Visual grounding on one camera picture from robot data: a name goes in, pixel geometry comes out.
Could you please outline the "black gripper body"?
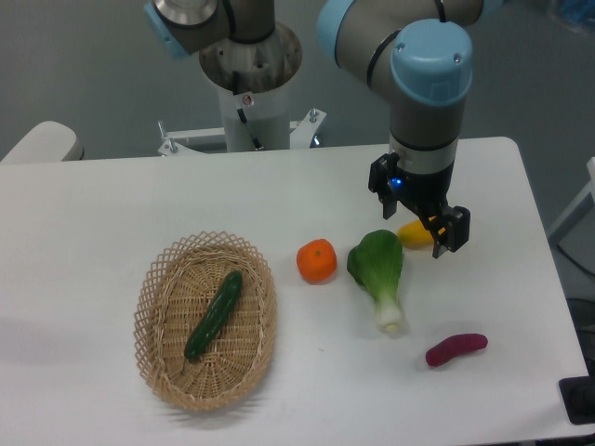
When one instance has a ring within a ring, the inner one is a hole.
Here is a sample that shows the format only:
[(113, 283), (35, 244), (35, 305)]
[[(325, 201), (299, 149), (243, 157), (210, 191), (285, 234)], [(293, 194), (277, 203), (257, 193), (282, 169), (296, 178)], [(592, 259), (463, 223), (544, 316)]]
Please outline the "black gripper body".
[(368, 189), (380, 203), (383, 196), (392, 196), (419, 219), (421, 214), (429, 216), (431, 211), (448, 204), (446, 195), (454, 164), (437, 172), (418, 174), (401, 168), (400, 160), (395, 152), (385, 153), (370, 165)]

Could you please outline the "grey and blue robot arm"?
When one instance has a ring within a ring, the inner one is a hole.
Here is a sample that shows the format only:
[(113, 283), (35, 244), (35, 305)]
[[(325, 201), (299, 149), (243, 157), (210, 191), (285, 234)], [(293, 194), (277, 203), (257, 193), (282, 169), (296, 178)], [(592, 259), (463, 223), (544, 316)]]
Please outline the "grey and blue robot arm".
[[(466, 29), (496, 8), (495, 1), (328, 1), (317, 19), (327, 57), (390, 108), (390, 148), (371, 164), (369, 190), (384, 217), (398, 206), (412, 211), (436, 256), (469, 239), (469, 210), (451, 206), (446, 194), (473, 76)], [(229, 151), (289, 146), (285, 89), (302, 48), (272, 1), (150, 1), (144, 11), (169, 54), (197, 55), (219, 90)]]

